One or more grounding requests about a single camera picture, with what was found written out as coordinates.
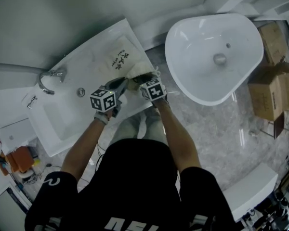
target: gray marble tile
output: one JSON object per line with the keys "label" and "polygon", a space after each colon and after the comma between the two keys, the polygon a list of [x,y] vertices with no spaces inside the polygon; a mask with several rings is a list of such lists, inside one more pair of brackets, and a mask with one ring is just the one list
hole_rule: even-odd
{"label": "gray marble tile", "polygon": [[[289,33],[284,23],[278,23],[288,38]],[[260,132],[261,128],[270,132],[272,126],[253,114],[247,80],[235,91],[236,101],[230,97],[220,105],[203,106],[189,99],[177,87],[166,63],[164,45],[146,53],[153,66],[159,67],[162,81],[168,91],[171,109],[193,138],[201,165],[215,175],[222,190],[245,177],[260,162],[266,163],[277,172],[279,179],[285,174],[285,158],[289,155],[289,132],[283,131],[276,140]],[[108,147],[117,127],[118,125],[114,125],[103,131],[99,139],[102,148]],[[241,144],[240,130],[244,134],[244,144]],[[144,134],[145,125],[142,121],[139,137]],[[47,163],[61,166],[67,153],[65,151],[49,158],[39,142],[36,148],[41,158],[41,164],[35,167],[37,173],[43,171]],[[90,180],[94,175],[98,158],[99,155],[95,150],[92,155],[93,165],[88,164],[84,172],[85,180]],[[25,186],[25,190],[32,198],[36,196],[47,173],[55,170],[58,168],[46,168],[41,180]],[[87,182],[80,180],[79,191],[86,185]]]}

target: white washbasin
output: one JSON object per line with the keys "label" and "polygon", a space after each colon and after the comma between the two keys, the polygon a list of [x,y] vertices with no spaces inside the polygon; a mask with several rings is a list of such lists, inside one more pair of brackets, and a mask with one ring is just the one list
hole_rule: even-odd
{"label": "white washbasin", "polygon": [[[197,103],[211,106],[225,101],[260,63],[263,43],[257,28],[245,16],[208,15],[174,24],[166,38],[165,54],[182,92]],[[225,63],[217,65],[215,55],[223,56]]]}
{"label": "white washbasin", "polygon": [[[70,148],[93,121],[96,110],[92,108],[90,94],[111,80],[111,77],[109,79],[102,75],[98,68],[104,64],[104,55],[109,47],[122,35],[139,50],[141,59],[152,66],[125,19],[80,45],[52,68],[55,70],[64,66],[67,69],[63,83],[58,77],[42,78],[42,83],[55,91],[54,95],[44,93],[37,84],[22,100],[31,125],[49,156]],[[78,88],[85,89],[83,97],[77,96]],[[127,90],[124,96],[126,105],[116,118],[110,120],[108,126],[152,105],[140,93]],[[27,105],[33,97],[37,100],[32,102],[29,109]]]}

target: person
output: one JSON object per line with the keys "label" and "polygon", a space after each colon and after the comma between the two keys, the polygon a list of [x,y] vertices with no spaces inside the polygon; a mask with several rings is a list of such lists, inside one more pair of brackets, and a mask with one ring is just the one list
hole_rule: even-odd
{"label": "person", "polygon": [[[105,121],[94,119],[61,171],[47,175],[25,230],[233,230],[227,201],[215,177],[201,168],[192,138],[167,101],[154,105],[144,111],[145,136],[137,138],[140,114],[124,120],[89,185],[78,193],[77,183],[105,127]],[[108,120],[111,115],[105,113]]]}

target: black t-shirt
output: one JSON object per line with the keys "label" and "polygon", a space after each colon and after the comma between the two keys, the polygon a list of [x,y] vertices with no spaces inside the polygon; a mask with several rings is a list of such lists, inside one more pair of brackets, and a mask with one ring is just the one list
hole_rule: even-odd
{"label": "black t-shirt", "polygon": [[49,174],[29,209],[25,228],[233,230],[231,211],[211,173],[190,167],[180,178],[179,195],[177,169],[165,144],[121,140],[107,149],[90,184],[79,193],[71,174]]}

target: faucet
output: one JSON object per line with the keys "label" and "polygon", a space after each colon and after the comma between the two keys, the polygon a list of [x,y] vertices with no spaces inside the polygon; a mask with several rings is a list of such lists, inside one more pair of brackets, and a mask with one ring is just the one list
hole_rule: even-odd
{"label": "faucet", "polygon": [[54,95],[54,91],[53,90],[49,90],[48,88],[46,88],[41,79],[44,76],[58,76],[60,77],[60,82],[63,82],[65,77],[67,74],[67,69],[66,67],[59,67],[57,70],[49,70],[48,72],[42,72],[38,75],[38,84],[39,84],[39,88],[45,92],[46,94],[50,94],[50,95]]}

